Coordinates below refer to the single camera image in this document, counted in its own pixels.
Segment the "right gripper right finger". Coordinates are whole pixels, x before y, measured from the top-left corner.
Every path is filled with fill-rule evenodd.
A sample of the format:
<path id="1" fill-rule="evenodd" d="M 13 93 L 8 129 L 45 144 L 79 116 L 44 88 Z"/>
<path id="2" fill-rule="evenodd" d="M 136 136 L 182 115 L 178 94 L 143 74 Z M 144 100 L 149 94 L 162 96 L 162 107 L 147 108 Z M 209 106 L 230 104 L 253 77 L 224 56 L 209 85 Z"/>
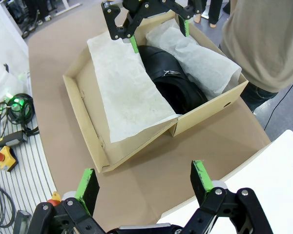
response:
<path id="1" fill-rule="evenodd" d="M 191 184 L 199 208 L 182 229 L 184 234 L 208 234 L 220 217 L 229 218 L 238 234 L 272 234 L 264 210 L 251 188 L 236 193 L 215 187 L 200 160 L 191 162 Z"/>

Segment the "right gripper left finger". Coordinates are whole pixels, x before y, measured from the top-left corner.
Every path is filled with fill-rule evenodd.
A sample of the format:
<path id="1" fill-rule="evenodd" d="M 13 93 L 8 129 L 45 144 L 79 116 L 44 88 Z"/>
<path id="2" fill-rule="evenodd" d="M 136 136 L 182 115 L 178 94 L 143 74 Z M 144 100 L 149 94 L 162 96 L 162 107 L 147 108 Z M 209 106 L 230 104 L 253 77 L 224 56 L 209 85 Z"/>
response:
<path id="1" fill-rule="evenodd" d="M 100 186 L 94 169 L 85 169 L 74 197 L 41 202 L 30 222 L 31 234 L 104 234 L 93 214 Z"/>

